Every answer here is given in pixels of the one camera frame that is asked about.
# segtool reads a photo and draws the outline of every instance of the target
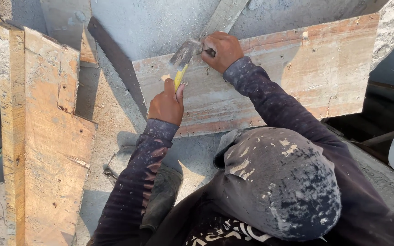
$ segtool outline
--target hand saw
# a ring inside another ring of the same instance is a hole
[[[95,17],[91,17],[88,24],[88,31],[100,45],[101,50],[112,64],[121,81],[123,81],[142,116],[147,120],[147,107],[145,106],[144,96],[142,95],[139,81],[136,78],[132,62]]]

